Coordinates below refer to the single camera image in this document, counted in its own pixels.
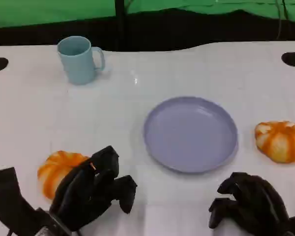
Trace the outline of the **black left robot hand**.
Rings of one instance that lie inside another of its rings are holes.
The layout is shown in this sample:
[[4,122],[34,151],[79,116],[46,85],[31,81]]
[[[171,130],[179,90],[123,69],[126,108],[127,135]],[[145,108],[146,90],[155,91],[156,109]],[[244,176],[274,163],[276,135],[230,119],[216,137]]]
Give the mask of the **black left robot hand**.
[[50,212],[76,232],[101,216],[113,200],[129,214],[137,184],[130,175],[119,177],[119,155],[112,146],[94,153],[60,182]]

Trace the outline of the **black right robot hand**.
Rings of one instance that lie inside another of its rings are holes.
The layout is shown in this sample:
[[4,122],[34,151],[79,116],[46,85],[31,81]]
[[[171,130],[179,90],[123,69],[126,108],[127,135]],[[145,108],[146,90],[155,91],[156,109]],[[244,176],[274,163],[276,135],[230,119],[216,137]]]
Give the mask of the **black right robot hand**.
[[209,228],[215,229],[222,220],[231,219],[254,236],[295,236],[288,229],[290,217],[281,196],[261,177],[233,172],[217,192],[233,195],[235,199],[214,199],[209,207]]

